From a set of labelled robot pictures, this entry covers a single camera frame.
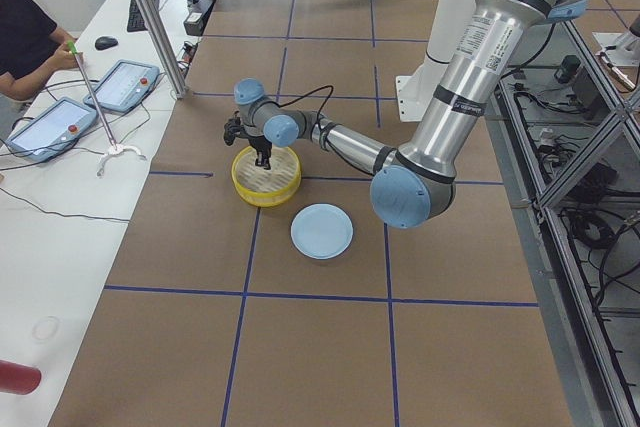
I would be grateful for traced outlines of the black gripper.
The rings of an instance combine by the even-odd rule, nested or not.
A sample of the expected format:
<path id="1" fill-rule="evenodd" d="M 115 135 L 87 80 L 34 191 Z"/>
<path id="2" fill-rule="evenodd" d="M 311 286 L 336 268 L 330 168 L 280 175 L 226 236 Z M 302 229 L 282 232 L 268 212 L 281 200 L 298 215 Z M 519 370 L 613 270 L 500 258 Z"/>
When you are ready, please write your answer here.
<path id="1" fill-rule="evenodd" d="M 255 165 L 265 170 L 271 169 L 270 158 L 272 143 L 264 136 L 250 137 L 249 144 L 256 150 Z"/>

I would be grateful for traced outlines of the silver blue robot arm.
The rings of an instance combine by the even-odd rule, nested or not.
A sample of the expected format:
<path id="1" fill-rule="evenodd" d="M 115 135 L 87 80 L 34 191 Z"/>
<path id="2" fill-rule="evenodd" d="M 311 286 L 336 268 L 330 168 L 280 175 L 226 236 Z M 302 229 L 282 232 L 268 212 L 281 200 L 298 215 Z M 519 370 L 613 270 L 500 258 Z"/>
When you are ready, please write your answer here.
<path id="1" fill-rule="evenodd" d="M 234 87 L 238 109 L 225 124 L 225 143 L 248 140 L 256 150 L 257 166 L 267 167 L 272 147 L 307 139 L 372 175 L 372 207 L 387 225 L 413 228 L 440 215 L 455 197 L 454 161 L 484 115 L 523 34 L 534 25 L 576 18 L 587 3 L 474 1 L 475 10 L 410 141 L 392 148 L 330 121 L 320 111 L 289 110 L 271 100 L 261 82 L 247 78 Z"/>

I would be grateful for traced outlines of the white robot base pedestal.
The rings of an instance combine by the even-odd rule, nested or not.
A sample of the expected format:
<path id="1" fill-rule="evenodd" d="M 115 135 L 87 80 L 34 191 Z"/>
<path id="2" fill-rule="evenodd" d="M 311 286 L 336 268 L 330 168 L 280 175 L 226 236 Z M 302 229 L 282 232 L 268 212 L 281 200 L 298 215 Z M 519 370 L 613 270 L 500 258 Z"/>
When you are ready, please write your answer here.
<path id="1" fill-rule="evenodd" d="M 422 64 L 412 75 L 396 78 L 396 97 L 402 122 L 422 119 L 475 8 L 475 0 L 438 0 Z"/>

